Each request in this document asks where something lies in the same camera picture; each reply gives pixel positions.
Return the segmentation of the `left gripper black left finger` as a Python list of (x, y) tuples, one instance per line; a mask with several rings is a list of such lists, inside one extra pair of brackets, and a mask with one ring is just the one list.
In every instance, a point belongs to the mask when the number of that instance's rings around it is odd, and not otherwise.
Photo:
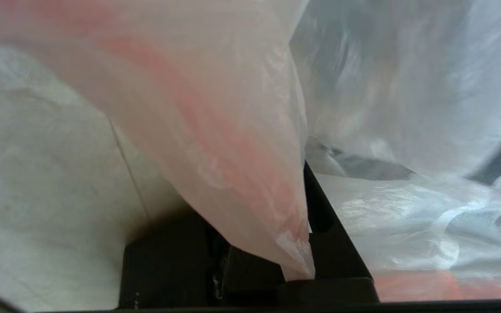
[(277, 305), (277, 287), (283, 283), (280, 265), (229, 248), (222, 287), (227, 305)]

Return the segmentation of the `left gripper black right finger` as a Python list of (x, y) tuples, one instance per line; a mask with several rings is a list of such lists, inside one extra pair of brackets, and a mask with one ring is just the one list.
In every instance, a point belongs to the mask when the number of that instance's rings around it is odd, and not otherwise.
[(316, 275), (280, 285), (280, 305), (378, 303), (372, 275), (308, 164), (304, 184)]

